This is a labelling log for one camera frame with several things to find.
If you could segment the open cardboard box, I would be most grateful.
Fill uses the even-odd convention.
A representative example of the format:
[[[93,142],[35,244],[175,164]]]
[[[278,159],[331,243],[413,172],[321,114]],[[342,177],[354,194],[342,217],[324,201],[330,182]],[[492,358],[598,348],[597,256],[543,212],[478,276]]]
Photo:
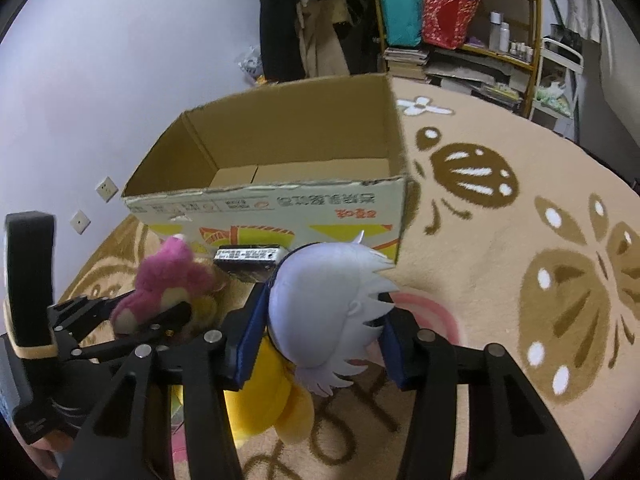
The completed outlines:
[[[360,238],[395,258],[406,195],[392,84],[361,75],[266,84],[181,113],[122,198],[202,256]]]

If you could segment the clear bag of toys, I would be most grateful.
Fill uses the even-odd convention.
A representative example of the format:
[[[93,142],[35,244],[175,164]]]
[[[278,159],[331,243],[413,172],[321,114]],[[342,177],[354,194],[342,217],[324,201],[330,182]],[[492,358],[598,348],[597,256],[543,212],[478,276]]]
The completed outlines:
[[[240,54],[236,60],[239,69],[247,82],[260,86],[266,82],[264,68],[262,67],[262,55],[258,47],[249,47]]]

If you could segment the stack of books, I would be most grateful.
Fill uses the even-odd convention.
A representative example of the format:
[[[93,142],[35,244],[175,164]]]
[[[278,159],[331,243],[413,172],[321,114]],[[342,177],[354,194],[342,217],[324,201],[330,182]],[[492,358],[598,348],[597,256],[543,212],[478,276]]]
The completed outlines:
[[[422,49],[387,48],[383,58],[393,77],[424,80],[430,54],[429,50]]]

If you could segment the red patterned gift bag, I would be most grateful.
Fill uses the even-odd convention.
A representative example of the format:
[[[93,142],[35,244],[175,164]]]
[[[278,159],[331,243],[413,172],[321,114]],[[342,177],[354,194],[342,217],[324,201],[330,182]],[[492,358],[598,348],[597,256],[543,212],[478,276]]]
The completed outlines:
[[[422,40],[443,49],[460,48],[479,5],[480,0],[422,0]]]

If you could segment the pink swirl plush cushion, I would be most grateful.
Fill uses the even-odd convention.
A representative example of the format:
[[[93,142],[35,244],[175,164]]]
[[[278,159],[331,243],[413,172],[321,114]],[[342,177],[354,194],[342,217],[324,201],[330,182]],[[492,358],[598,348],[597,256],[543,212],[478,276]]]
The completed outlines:
[[[452,344],[461,344],[463,337],[457,318],[442,304],[423,290],[403,288],[390,294],[399,309],[412,313],[421,328],[428,328],[445,337]]]

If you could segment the beige patterned carpet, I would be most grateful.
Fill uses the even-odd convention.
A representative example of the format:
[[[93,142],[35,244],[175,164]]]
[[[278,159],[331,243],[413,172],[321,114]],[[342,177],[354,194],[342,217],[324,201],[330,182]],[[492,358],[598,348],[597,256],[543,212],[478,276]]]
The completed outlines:
[[[506,347],[588,479],[634,445],[639,413],[639,199],[570,141],[470,96],[388,78],[407,170],[388,277]],[[132,285],[158,236],[129,211],[66,296]]]

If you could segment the small black silver box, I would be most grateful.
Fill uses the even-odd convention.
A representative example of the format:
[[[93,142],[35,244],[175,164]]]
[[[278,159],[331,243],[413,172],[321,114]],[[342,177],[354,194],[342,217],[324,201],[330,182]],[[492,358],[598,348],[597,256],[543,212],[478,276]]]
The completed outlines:
[[[221,246],[214,255],[214,263],[241,282],[263,283],[287,255],[288,250],[279,245]]]

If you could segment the white bottle on shelf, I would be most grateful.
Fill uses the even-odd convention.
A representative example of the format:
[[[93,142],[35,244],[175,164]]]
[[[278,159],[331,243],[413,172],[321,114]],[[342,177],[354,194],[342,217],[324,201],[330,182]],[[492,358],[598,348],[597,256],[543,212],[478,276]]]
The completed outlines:
[[[502,14],[499,12],[491,12],[489,17],[489,42],[488,47],[492,52],[500,51],[500,35],[502,25]]]

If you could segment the lower wall socket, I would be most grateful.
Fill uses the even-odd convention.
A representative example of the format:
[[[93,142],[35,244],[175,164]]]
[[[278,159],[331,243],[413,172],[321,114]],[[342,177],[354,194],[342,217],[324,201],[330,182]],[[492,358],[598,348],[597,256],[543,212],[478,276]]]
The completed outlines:
[[[90,218],[80,209],[78,209],[78,211],[72,215],[72,218],[70,218],[70,226],[78,235],[84,234],[90,224]]]

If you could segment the hanging beige coat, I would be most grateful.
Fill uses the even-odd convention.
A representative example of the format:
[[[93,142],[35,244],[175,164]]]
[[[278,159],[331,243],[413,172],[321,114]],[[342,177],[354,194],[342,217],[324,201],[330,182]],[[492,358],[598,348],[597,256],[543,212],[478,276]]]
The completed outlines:
[[[299,0],[297,35],[307,78],[348,76],[349,68],[334,29],[352,24],[346,0]]]

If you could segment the pink bear plush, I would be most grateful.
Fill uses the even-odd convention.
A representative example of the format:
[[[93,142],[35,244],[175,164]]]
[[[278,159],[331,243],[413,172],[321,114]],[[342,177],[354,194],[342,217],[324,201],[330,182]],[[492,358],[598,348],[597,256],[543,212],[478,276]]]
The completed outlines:
[[[213,263],[200,261],[182,234],[164,240],[160,249],[143,259],[134,279],[134,290],[110,315],[114,334],[137,333],[160,314],[186,302],[191,317],[184,328],[196,332],[215,321],[217,295],[229,278]]]

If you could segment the upper wall socket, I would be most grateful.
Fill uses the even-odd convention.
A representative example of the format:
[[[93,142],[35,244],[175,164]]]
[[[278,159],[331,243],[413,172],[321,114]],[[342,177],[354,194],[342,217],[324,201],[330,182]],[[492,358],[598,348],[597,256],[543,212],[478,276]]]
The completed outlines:
[[[112,198],[114,198],[117,195],[118,187],[110,177],[105,177],[96,186],[96,192],[102,198],[102,200],[104,200],[105,203],[108,203]]]

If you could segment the hanging black coat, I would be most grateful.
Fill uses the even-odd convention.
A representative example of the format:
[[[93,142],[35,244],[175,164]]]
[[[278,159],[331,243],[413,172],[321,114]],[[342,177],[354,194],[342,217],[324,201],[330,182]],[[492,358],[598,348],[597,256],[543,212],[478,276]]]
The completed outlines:
[[[299,40],[297,0],[259,0],[262,68],[269,82],[289,82],[306,76]]]

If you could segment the white-haired plush doll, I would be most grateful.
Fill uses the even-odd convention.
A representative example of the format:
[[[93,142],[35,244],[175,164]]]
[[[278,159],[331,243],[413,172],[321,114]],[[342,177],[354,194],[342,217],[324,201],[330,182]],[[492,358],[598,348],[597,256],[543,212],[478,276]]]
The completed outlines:
[[[374,323],[393,309],[378,296],[398,291],[381,274],[394,262],[361,240],[298,248],[270,282],[270,339],[294,365],[296,382],[317,396],[367,369],[360,362],[382,333]]]

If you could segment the teal bag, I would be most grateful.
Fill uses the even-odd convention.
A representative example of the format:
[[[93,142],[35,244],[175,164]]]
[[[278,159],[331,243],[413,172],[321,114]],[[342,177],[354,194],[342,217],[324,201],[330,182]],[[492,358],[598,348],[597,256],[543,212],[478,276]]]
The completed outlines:
[[[386,41],[391,47],[421,43],[423,0],[381,0]]]

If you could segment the yellow plush toy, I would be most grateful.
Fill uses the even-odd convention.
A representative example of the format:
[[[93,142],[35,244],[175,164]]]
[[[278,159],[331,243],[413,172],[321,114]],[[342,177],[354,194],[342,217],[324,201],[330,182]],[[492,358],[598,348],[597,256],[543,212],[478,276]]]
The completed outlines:
[[[314,426],[311,394],[296,381],[291,363],[262,338],[250,379],[240,391],[224,390],[228,419],[237,448],[269,429],[285,444],[310,437]]]

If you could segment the white metal cart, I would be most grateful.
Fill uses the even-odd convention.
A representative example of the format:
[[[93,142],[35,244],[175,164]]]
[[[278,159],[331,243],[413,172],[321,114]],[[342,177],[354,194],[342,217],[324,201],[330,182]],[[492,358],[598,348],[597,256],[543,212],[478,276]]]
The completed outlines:
[[[579,96],[585,61],[579,48],[544,36],[528,119],[562,138],[578,142]]]

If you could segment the wooden bookshelf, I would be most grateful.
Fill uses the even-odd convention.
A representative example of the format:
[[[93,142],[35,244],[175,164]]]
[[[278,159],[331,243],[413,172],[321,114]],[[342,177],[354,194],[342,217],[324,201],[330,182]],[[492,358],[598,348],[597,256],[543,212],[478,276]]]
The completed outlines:
[[[448,50],[421,43],[391,47],[386,41],[381,0],[375,0],[381,50],[422,49],[431,52],[424,80],[497,104],[522,117],[532,107],[541,42],[541,0],[480,0],[465,43]],[[500,51],[489,50],[489,17],[502,14]]]

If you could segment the wall socket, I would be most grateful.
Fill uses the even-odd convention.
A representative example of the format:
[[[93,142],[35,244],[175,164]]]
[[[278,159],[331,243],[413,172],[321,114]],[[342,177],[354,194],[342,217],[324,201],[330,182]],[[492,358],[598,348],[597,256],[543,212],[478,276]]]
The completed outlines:
[[[96,192],[102,198],[102,200],[104,200],[105,203],[108,203],[112,198],[114,198],[117,195],[118,187],[110,177],[105,177],[96,186]]]
[[[72,218],[70,218],[70,226],[78,235],[84,234],[90,224],[90,218],[80,209],[78,209],[78,211],[72,215]]]

